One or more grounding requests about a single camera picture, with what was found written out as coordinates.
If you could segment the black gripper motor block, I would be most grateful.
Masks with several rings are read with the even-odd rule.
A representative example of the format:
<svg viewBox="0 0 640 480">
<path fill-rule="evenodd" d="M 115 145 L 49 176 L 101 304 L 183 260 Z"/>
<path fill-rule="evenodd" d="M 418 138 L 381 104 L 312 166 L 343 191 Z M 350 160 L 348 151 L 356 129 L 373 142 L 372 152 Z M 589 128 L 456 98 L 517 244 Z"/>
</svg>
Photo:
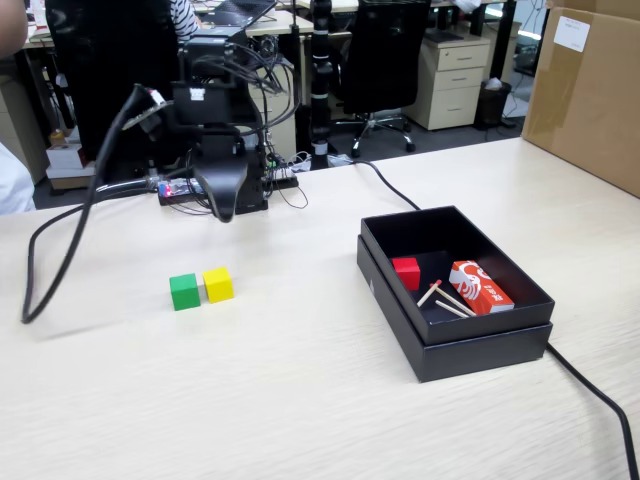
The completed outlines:
<svg viewBox="0 0 640 480">
<path fill-rule="evenodd" d="M 237 198 L 248 168 L 214 166 L 247 163 L 244 140 L 237 127 L 216 127 L 197 137 L 192 175 L 201 189 L 199 202 L 223 223 L 231 222 L 235 216 Z"/>
</svg>

